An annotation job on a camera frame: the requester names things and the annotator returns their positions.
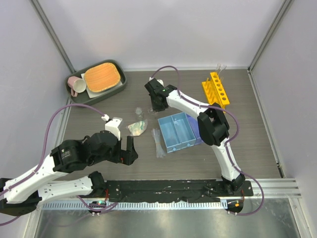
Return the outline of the clear glass beaker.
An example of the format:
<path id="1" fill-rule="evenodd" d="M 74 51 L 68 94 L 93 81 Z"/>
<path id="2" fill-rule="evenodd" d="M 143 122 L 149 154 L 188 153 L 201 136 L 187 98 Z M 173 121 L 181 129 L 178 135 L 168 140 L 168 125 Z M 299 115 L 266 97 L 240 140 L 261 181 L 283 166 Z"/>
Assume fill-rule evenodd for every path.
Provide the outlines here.
<path id="1" fill-rule="evenodd" d="M 159 111 L 154 110 L 153 108 L 148 109 L 148 113 L 153 116 L 157 116 Z"/>

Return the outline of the blue compartment box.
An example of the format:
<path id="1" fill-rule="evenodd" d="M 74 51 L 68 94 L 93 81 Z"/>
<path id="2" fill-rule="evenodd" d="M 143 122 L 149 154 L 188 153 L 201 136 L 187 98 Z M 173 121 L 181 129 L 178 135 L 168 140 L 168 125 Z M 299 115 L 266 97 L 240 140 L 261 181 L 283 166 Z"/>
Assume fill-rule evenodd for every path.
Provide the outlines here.
<path id="1" fill-rule="evenodd" d="M 175 127 L 174 119 L 183 119 L 181 127 Z M 158 119 L 167 153 L 203 143 L 198 122 L 186 113 L 178 113 Z"/>

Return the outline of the yellow test tube rack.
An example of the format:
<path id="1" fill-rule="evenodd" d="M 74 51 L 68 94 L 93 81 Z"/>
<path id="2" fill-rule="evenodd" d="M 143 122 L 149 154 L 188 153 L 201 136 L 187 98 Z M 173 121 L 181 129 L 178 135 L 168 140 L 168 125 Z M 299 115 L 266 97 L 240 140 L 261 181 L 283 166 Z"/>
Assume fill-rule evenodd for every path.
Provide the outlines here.
<path id="1" fill-rule="evenodd" d="M 217 72 L 211 72 L 210 78 L 202 82 L 203 92 L 207 102 L 212 105 L 217 103 L 221 108 L 225 109 L 230 104 L 222 81 Z"/>

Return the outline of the long glass test tube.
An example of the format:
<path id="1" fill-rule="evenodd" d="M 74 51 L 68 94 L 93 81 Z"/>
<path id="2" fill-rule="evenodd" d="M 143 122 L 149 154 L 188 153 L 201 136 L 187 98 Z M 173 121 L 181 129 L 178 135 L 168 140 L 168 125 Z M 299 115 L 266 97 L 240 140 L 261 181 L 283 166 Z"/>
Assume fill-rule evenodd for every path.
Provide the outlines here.
<path id="1" fill-rule="evenodd" d="M 221 64 L 220 63 L 217 64 L 215 72 L 216 72 L 217 76 L 219 76 L 219 73 L 221 72 Z"/>

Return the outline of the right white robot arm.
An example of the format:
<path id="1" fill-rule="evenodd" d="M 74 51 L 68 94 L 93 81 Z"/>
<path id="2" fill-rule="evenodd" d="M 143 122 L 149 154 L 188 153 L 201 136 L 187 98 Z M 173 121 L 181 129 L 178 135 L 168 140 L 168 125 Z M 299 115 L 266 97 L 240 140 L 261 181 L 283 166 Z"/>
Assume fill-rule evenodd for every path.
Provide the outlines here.
<path id="1" fill-rule="evenodd" d="M 145 88 L 155 112 L 175 108 L 197 121 L 200 138 L 213 149 L 220 165 L 225 193 L 230 196 L 239 193 L 245 176 L 236 163 L 230 146 L 229 123 L 224 109 L 217 103 L 209 105 L 197 101 L 183 94 L 175 86 L 163 86 L 155 78 L 151 78 L 145 84 Z"/>

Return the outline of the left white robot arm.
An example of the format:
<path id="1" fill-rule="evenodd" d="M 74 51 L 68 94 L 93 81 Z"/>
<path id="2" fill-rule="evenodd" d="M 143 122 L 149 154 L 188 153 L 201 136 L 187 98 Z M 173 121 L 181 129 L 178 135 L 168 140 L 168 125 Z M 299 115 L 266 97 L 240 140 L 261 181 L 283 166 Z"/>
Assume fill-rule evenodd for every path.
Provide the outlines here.
<path id="1" fill-rule="evenodd" d="M 132 136 L 127 137 L 125 150 L 121 148 L 121 140 L 105 130 L 85 136 L 82 140 L 66 140 L 54 148 L 40 166 L 17 178 L 1 178 L 3 199 L 0 201 L 0 212 L 18 217 L 63 197 L 102 197 L 106 182 L 97 171 L 72 181 L 57 182 L 56 179 L 103 161 L 129 166 L 137 158 Z"/>

